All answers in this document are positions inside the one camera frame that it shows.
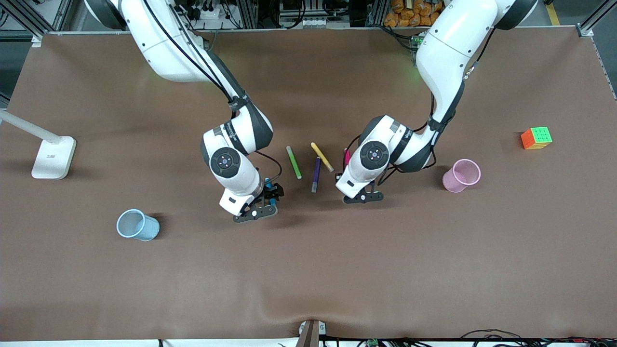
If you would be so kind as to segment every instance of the pink marker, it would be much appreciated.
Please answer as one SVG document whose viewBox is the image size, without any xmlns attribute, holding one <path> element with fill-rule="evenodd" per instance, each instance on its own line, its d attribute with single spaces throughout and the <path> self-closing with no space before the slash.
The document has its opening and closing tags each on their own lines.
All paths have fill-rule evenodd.
<svg viewBox="0 0 617 347">
<path fill-rule="evenodd" d="M 351 160 L 351 156 L 349 156 L 349 151 L 346 149 L 344 149 L 345 152 L 345 166 L 347 166 L 349 164 L 349 161 Z"/>
</svg>

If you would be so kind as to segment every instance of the white lamp base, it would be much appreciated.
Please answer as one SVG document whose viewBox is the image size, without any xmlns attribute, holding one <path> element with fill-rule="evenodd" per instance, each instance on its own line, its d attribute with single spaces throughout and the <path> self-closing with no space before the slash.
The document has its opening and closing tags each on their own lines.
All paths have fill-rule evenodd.
<svg viewBox="0 0 617 347">
<path fill-rule="evenodd" d="M 38 180 L 61 180 L 67 176 L 77 141 L 71 136 L 60 136 L 60 138 L 59 144 L 45 140 L 41 142 L 32 168 L 32 177 Z"/>
</svg>

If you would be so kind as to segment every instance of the green cube face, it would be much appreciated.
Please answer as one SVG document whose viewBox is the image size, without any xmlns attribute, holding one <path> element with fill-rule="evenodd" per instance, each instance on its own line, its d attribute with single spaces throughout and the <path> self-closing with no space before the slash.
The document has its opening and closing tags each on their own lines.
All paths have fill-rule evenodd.
<svg viewBox="0 0 617 347">
<path fill-rule="evenodd" d="M 534 135 L 536 143 L 553 142 L 553 139 L 550 137 L 549 128 L 547 127 L 531 128 L 531 133 Z"/>
</svg>

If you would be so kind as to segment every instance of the white robotic arm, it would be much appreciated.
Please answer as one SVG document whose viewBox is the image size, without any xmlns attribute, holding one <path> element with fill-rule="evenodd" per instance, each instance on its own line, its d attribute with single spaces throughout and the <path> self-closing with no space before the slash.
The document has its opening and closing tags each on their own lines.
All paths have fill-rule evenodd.
<svg viewBox="0 0 617 347">
<path fill-rule="evenodd" d="M 344 201 L 369 201 L 358 199 L 359 192 L 373 183 L 388 164 L 394 164 L 401 172 L 417 172 L 426 167 L 439 136 L 455 115 L 465 89 L 463 76 L 467 63 L 490 27 L 495 25 L 495 28 L 509 30 L 522 22 L 536 4 L 537 0 L 452 0 L 446 3 L 416 55 L 420 76 L 436 102 L 426 129 L 422 134 L 415 133 L 387 115 L 371 120 L 358 139 L 358 150 L 336 183 L 348 197 Z M 379 166 L 367 159 L 372 156 L 367 149 L 372 147 L 383 149 Z"/>
<path fill-rule="evenodd" d="M 258 214 L 251 207 L 263 193 L 263 181 L 246 157 L 270 144 L 272 125 L 219 57 L 203 48 L 203 39 L 184 27 L 172 4 L 167 0 L 86 0 L 86 5 L 104 25 L 128 27 L 144 58 L 161 77 L 173 82 L 210 81 L 221 89 L 232 118 L 204 133 L 201 141 L 205 163 L 225 187 L 220 205 L 237 222 L 276 214 L 275 206 L 267 206 L 265 212 L 255 207 Z M 274 190 L 276 198 L 283 195 L 280 186 Z M 252 215 L 244 218 L 247 212 Z"/>
</svg>

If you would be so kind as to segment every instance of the bin of brown food items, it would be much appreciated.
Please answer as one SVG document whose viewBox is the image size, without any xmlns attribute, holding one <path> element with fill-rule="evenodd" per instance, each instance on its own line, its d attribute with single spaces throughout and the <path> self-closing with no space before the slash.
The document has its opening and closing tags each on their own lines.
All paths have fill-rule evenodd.
<svg viewBox="0 0 617 347">
<path fill-rule="evenodd" d="M 430 27 L 444 9 L 444 2 L 431 4 L 423 0 L 413 0 L 413 8 L 407 8 L 404 0 L 391 0 L 391 10 L 384 19 L 385 27 Z"/>
</svg>

